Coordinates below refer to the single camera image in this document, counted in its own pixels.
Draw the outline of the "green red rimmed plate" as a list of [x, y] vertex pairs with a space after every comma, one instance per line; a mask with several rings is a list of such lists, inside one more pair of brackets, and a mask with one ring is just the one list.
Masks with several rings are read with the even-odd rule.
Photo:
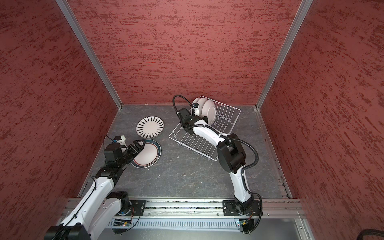
[[135, 157], [131, 165], [138, 169], [149, 168], [160, 159], [161, 153], [162, 148], [157, 141], [146, 139], [144, 149]]

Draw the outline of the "blue striped white plate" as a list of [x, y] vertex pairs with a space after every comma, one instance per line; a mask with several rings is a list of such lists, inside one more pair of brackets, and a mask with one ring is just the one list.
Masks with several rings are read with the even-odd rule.
[[136, 126], [136, 133], [141, 138], [151, 139], [159, 136], [165, 127], [164, 121], [157, 116], [141, 119]]

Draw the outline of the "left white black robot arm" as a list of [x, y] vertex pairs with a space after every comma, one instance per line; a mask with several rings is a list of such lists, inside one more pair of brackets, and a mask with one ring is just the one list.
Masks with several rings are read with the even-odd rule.
[[116, 136], [104, 149], [105, 164], [93, 177], [93, 183], [74, 210], [57, 226], [45, 233], [46, 240], [97, 240], [114, 216], [140, 216], [127, 192], [114, 192], [124, 168], [145, 148], [145, 140], [125, 143], [124, 136]]

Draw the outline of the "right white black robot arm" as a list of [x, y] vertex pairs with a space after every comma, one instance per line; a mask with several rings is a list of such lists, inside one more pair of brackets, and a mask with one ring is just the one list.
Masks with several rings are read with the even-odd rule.
[[[226, 135], [208, 125], [204, 118], [192, 116], [190, 112], [182, 108], [176, 110], [182, 128], [190, 135], [197, 135], [217, 149], [221, 167], [229, 173], [234, 188], [235, 209], [240, 215], [247, 215], [258, 198], [259, 213], [263, 210], [263, 202], [260, 194], [253, 193], [248, 186], [245, 170], [254, 167], [259, 162], [256, 149], [249, 143], [240, 140], [236, 134]], [[243, 146], [249, 147], [255, 160], [247, 165], [246, 152]]]

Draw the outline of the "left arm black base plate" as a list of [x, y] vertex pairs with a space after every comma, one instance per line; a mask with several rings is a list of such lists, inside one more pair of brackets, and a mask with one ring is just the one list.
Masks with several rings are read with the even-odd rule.
[[146, 200], [130, 200], [122, 202], [119, 216], [142, 216], [144, 214]]

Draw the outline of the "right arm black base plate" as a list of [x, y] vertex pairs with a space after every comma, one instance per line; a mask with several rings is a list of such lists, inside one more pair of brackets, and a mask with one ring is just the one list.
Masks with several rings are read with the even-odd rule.
[[250, 199], [245, 203], [235, 200], [222, 201], [224, 216], [259, 216], [262, 213], [260, 201]]

